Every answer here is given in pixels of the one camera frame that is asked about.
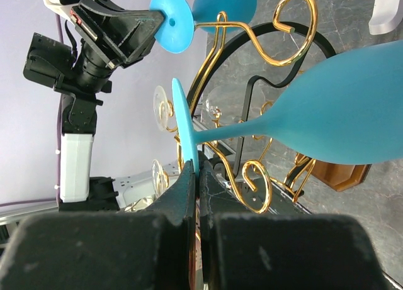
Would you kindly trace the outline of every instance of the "gray floor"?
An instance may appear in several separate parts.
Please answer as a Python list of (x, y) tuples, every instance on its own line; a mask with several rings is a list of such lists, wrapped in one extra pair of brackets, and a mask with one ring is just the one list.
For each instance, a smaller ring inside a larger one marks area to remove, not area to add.
[[(259, 0), (258, 12), (252, 24), (271, 21), (273, 10), (279, 0)], [(368, 21), (372, 15), (374, 0), (316, 0), (319, 8), (319, 27), (321, 32), (334, 46), (337, 53), (352, 48), (360, 48), (382, 42), (403, 38), (403, 27), (382, 36), (371, 36)], [(281, 20), (308, 24), (309, 11), (301, 0), (292, 0), (285, 8)], [(266, 51), (278, 59), (293, 54), (301, 46), (303, 38), (297, 35), (272, 33), (261, 36), (260, 42)], [(324, 60), (316, 46), (313, 46), (302, 69)], [(246, 85), (252, 75), (264, 75), (273, 82), (280, 82), (290, 68), (276, 68), (266, 64), (254, 47), (248, 43), (220, 68), (210, 81), (203, 100), (209, 106), (218, 106), (226, 121), (241, 114), (243, 92), (237, 85)], [(261, 84), (265, 100), (276, 100), (282, 89), (274, 89)], [(263, 105), (261, 97), (255, 97), (253, 106)], [(212, 127), (213, 123), (206, 110), (202, 113), (203, 122)], [(236, 140), (229, 142), (235, 146)], [(246, 151), (258, 157), (264, 148), (265, 140), (260, 142), (247, 139)], [(295, 152), (275, 142), (264, 162), (268, 172), (277, 179), (283, 179), (292, 167)], [(353, 189), (337, 193), (311, 177), (305, 188), (305, 196), (300, 202), (316, 213), (341, 213), (354, 216), (368, 231), (384, 270), (396, 281), (403, 284), (403, 160), (373, 165), (366, 181)]]

